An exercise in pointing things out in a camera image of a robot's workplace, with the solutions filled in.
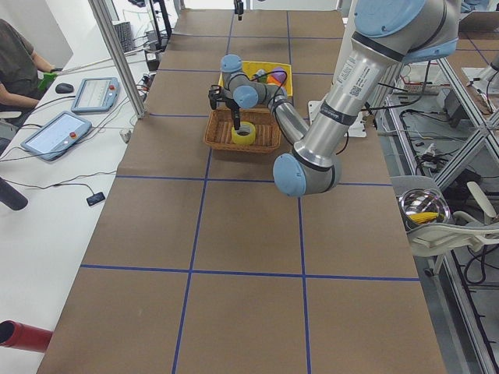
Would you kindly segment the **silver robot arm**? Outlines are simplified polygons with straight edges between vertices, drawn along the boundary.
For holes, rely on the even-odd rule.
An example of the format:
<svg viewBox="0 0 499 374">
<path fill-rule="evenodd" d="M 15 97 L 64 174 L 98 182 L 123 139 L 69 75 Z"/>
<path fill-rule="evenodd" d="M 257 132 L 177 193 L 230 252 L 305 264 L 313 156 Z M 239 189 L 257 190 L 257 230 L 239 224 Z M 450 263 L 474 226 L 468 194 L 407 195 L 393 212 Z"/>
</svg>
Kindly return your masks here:
<svg viewBox="0 0 499 374">
<path fill-rule="evenodd" d="M 458 41 L 459 1 L 359 1 L 351 19 L 352 51 L 334 75 L 319 112 L 306 124 L 284 88 L 250 79 L 237 55 L 221 59 L 222 86 L 212 86 L 212 108 L 219 102 L 239 124 L 240 109 L 268 107 L 292 144 L 273 166 L 274 183 L 287 196 L 319 194 L 341 177 L 335 150 L 386 70 L 396 63 L 424 62 L 452 54 Z"/>
</svg>

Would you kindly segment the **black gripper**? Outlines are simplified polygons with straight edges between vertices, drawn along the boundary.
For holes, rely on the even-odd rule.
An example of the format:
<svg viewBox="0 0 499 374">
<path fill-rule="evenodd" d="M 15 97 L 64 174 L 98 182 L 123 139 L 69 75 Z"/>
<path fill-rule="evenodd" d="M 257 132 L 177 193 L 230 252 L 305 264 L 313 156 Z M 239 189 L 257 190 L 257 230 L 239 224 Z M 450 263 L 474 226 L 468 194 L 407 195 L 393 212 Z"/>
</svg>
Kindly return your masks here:
<svg viewBox="0 0 499 374">
<path fill-rule="evenodd" d="M 234 130 L 240 129 L 240 124 L 241 124 L 240 111 L 239 111 L 240 106 L 232 98 L 227 98 L 225 100 L 225 104 L 231 110 Z"/>
<path fill-rule="evenodd" d="M 242 16 L 244 14 L 244 4 L 242 0 L 234 0 L 233 1 L 234 5 L 234 13 L 237 16 Z"/>
</svg>

